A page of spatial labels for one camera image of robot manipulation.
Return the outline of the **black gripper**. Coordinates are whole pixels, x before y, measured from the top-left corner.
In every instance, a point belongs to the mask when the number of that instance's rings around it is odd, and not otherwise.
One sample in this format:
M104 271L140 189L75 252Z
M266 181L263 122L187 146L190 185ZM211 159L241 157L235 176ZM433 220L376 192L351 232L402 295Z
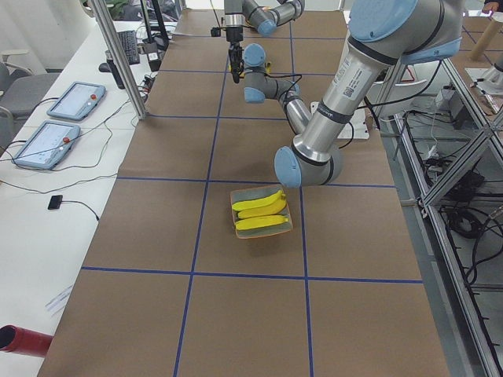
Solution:
M240 43L244 40L242 25L226 25L226 40L229 44L229 65L230 72L235 83L240 82L240 77L244 71L243 48Z

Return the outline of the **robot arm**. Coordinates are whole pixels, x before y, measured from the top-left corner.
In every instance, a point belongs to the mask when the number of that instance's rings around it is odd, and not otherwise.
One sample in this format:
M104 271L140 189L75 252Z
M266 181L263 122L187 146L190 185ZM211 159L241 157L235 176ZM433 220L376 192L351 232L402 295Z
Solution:
M239 83L244 71L244 22L247 21L263 37L272 35L283 24L298 19L305 9L304 0L278 1L279 5L266 9L252 0L225 0L224 21L226 40L229 43L230 72Z
M244 99L280 103L295 133L274 157L285 187L325 185L342 170L335 144L378 75L396 65L452 57L460 49L462 1L356 1L350 12L347 51L315 112L299 97L296 84L269 77L266 53L258 43L244 49Z

